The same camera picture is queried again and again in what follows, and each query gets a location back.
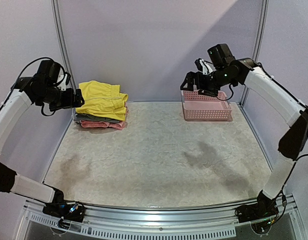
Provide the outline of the green tank top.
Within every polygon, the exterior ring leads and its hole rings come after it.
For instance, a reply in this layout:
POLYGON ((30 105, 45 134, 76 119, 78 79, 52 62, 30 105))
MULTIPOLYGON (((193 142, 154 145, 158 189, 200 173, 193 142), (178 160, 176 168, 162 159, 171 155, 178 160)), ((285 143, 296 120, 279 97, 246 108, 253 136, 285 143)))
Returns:
POLYGON ((113 119, 113 118, 94 116, 91 114, 80 114, 80 113, 76 113, 74 115, 73 120, 75 122, 91 121, 91 122, 108 122, 108 123, 113 123, 113 124, 117 124, 120 122, 119 120, 113 119))

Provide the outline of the yellow garment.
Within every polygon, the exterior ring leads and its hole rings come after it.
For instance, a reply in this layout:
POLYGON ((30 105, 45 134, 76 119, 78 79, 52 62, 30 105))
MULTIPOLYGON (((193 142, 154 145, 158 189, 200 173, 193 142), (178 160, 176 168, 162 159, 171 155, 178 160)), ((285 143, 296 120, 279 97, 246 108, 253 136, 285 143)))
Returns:
POLYGON ((79 84, 84 104, 75 109, 78 114, 110 118, 118 121, 126 120, 127 101, 129 95, 121 92, 119 84, 112 85, 91 80, 79 84))

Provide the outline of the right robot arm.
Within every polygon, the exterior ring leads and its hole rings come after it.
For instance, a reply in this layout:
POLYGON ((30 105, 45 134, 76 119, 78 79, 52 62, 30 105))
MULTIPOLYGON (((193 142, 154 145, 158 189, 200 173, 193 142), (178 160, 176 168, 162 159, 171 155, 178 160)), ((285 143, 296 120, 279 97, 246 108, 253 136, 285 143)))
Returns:
POLYGON ((198 58, 197 71, 185 75, 180 90, 197 90, 200 95, 217 97, 223 86, 230 89, 246 86, 269 104, 289 127, 278 142, 276 165, 259 193, 265 198, 252 208, 256 218, 263 218, 272 210, 269 200, 275 200, 283 190, 308 140, 308 105, 272 78, 261 63, 251 58, 235 58, 226 43, 210 47, 207 53, 213 66, 198 58))

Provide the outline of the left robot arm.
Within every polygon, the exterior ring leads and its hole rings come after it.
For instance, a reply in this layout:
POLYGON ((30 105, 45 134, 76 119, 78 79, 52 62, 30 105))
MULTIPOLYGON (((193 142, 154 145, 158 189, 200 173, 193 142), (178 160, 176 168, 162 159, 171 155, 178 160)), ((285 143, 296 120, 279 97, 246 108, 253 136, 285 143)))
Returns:
MULTIPOLYGON (((5 143, 20 118, 32 106, 44 108, 54 114, 58 110, 82 107, 85 100, 79 88, 69 87, 70 73, 50 57, 39 57, 37 72, 33 76, 18 75, 0 106, 0 158, 5 143)), ((12 193, 49 204, 57 216, 68 213, 64 193, 52 186, 39 183, 9 168, 0 161, 0 192, 12 193)))

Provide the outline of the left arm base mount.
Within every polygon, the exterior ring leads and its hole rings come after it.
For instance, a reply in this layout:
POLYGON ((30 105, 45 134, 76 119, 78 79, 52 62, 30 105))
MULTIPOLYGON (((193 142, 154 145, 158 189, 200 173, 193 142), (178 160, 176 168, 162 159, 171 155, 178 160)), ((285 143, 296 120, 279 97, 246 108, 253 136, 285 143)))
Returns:
POLYGON ((59 218, 57 226, 68 229, 70 224, 65 221, 83 223, 86 213, 84 204, 80 201, 70 201, 64 199, 64 193, 57 189, 54 190, 52 202, 45 203, 42 212, 46 215, 59 218))

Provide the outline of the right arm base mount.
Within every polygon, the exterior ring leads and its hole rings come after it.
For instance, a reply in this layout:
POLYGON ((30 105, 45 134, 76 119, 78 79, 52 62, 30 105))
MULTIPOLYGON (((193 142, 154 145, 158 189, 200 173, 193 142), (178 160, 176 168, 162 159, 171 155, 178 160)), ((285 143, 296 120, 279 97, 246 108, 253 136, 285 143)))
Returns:
POLYGON ((234 214, 239 223, 250 222, 252 231, 257 235, 266 235, 285 214, 287 207, 286 195, 281 190, 273 199, 268 198, 261 190, 254 204, 238 206, 234 214), (283 211, 280 213, 277 199, 281 197, 283 211))

